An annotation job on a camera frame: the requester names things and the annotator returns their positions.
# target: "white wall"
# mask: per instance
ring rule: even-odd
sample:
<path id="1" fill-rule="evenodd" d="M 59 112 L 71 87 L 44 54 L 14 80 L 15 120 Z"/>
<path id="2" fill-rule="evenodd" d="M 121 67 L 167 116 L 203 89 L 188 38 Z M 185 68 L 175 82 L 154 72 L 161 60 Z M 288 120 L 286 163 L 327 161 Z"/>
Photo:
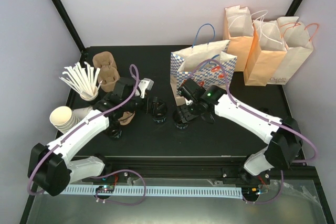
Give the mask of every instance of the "white wall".
<path id="1" fill-rule="evenodd" d="M 58 76 L 79 56 L 51 0 L 0 0 L 0 223 L 19 223 L 30 150 L 55 138 L 49 114 L 69 93 Z"/>
<path id="2" fill-rule="evenodd" d="M 186 45 L 199 26 L 212 23 L 221 39 L 224 7 L 286 13 L 292 0 L 62 0 L 83 43 L 88 46 Z M 200 42 L 212 36 L 204 28 Z"/>
<path id="3" fill-rule="evenodd" d="M 314 52 L 285 87 L 293 116 L 301 131 L 317 146 L 314 163 L 336 219 L 336 0 L 304 0 L 296 15 L 306 25 L 319 23 Z M 304 149 L 306 156 L 311 149 Z"/>

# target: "white linear rail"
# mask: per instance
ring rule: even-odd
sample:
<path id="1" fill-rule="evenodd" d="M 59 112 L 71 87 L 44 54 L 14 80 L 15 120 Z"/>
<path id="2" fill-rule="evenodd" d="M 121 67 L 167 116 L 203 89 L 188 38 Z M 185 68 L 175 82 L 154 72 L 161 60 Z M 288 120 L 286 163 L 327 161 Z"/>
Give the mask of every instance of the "white linear rail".
<path id="1" fill-rule="evenodd" d="M 95 195 L 99 185 L 68 185 L 63 195 Z M 146 196 L 161 197 L 207 197 L 242 199 L 242 189 L 237 187 L 181 187 L 147 186 Z M 107 196 L 142 196 L 143 186 L 116 186 L 113 193 L 99 193 Z"/>

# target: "robotic arm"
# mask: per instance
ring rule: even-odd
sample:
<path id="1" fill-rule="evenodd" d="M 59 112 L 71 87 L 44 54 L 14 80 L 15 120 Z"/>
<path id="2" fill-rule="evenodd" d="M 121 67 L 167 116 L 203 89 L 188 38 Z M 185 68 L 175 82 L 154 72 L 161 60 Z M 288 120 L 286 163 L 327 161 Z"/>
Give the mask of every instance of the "robotic arm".
<path id="1" fill-rule="evenodd" d="M 143 79 L 140 81 L 135 96 L 124 106 L 99 116 L 89 121 L 90 118 L 107 111 L 121 102 L 131 94 L 135 81 L 130 78 L 120 78 L 113 92 L 108 93 L 102 100 L 93 106 L 93 110 L 77 125 L 85 123 L 79 129 L 75 126 L 69 132 L 50 142 L 46 146 L 37 144 L 33 147 L 30 155 L 28 177 L 40 160 L 56 145 L 57 149 L 42 163 L 33 181 L 50 195 L 60 194 L 68 184 L 91 176 L 99 176 L 105 167 L 104 162 L 98 157 L 91 156 L 78 161 L 71 161 L 75 154 L 83 148 L 92 138 L 100 132 L 105 132 L 111 138 L 119 138 L 121 135 L 118 119 L 125 111 L 134 112 L 143 110 L 152 114 L 154 121 L 162 123 L 165 121 L 167 107 L 165 103 L 156 97 L 147 97 L 146 90 L 151 90 L 153 81 Z"/>
<path id="2" fill-rule="evenodd" d="M 270 121 L 276 122 L 299 132 L 297 122 L 291 117 L 282 120 L 262 113 L 235 98 L 237 104 L 234 104 L 224 89 L 211 86 L 205 90 L 192 79 L 187 79 L 178 91 L 185 98 L 186 104 L 177 107 L 174 114 L 177 127 L 183 129 L 188 122 L 198 116 L 213 119 L 212 113 L 215 113 L 253 132 L 268 145 L 259 152 L 251 154 L 244 163 L 244 170 L 253 176 L 272 168 L 288 169 L 301 149 L 302 140 L 300 138 L 269 123 Z M 267 118 L 269 121 L 266 122 L 256 115 Z"/>

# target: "bundle of straws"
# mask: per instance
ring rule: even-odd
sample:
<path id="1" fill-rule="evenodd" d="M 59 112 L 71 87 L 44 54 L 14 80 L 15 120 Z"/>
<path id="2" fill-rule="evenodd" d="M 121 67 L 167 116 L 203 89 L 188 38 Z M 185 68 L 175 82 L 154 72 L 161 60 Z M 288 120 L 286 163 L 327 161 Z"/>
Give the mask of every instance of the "bundle of straws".
<path id="1" fill-rule="evenodd" d="M 87 62 L 84 62 L 84 64 L 87 71 L 81 67 L 79 62 L 74 67 L 64 67 L 67 71 L 64 71 L 62 74 L 66 74 L 69 78 L 60 77 L 60 79 L 80 94 L 84 100 L 91 100 L 98 95 L 101 85 L 100 82 L 96 87 L 100 68 L 97 68 L 96 73 L 93 74 L 95 68 L 91 67 Z"/>

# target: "black tabletop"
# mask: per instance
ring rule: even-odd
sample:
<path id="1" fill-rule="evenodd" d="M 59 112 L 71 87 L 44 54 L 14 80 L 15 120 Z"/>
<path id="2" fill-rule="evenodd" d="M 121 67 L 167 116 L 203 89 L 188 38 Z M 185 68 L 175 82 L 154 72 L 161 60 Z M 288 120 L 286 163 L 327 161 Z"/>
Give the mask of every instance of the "black tabletop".
<path id="1" fill-rule="evenodd" d="M 129 65 L 138 67 L 140 78 L 150 78 L 154 87 L 150 95 L 165 100 L 169 112 L 166 122 L 156 124 L 150 115 L 139 112 L 130 124 L 122 127 L 122 137 L 111 140 L 103 133 L 94 137 L 77 156 L 100 153 L 104 156 L 246 156 L 265 147 L 262 140 L 236 123 L 215 116 L 215 124 L 201 118 L 186 130 L 179 130 L 172 120 L 176 108 L 170 86 L 170 52 L 188 46 L 115 46 L 90 47 L 86 61 L 92 64 L 95 54 L 113 54 L 120 76 L 129 77 Z M 244 85 L 243 73 L 235 72 L 231 93 L 257 109 L 268 108 L 273 115 L 285 118 L 288 105 L 281 86 L 252 87 Z M 73 109 L 87 107 L 79 95 L 70 101 Z"/>

